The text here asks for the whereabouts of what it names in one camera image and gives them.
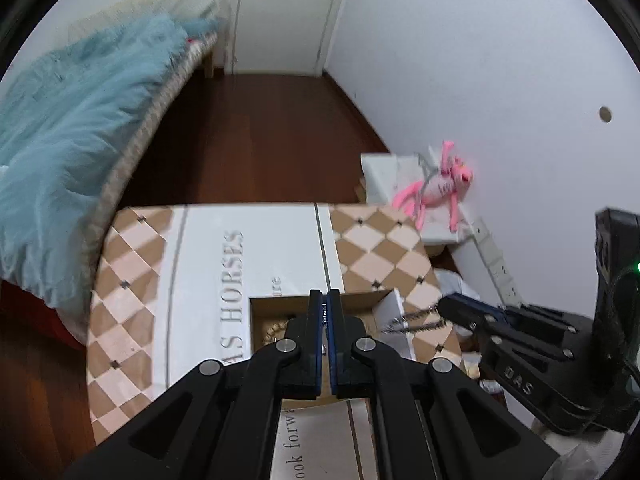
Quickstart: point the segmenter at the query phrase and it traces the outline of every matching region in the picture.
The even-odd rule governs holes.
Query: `light blue blanket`
[[[82,316],[87,261],[97,257],[83,254],[90,219],[187,38],[168,14],[148,16],[46,54],[18,76],[0,102],[1,279]]]

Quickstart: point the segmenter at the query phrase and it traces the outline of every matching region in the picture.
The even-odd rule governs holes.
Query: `plastic bag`
[[[443,296],[447,294],[453,294],[454,292],[458,292],[460,294],[464,294],[474,300],[480,300],[480,294],[474,291],[470,286],[468,286],[465,280],[462,279],[458,273],[453,272],[452,270],[447,269],[433,269],[433,272],[438,279],[438,283],[440,283],[440,292]],[[464,327],[455,326],[456,333],[462,337],[469,337],[473,332],[471,330],[467,330]]]
[[[569,453],[559,456],[542,477],[542,480],[593,480],[598,467],[583,444]]]

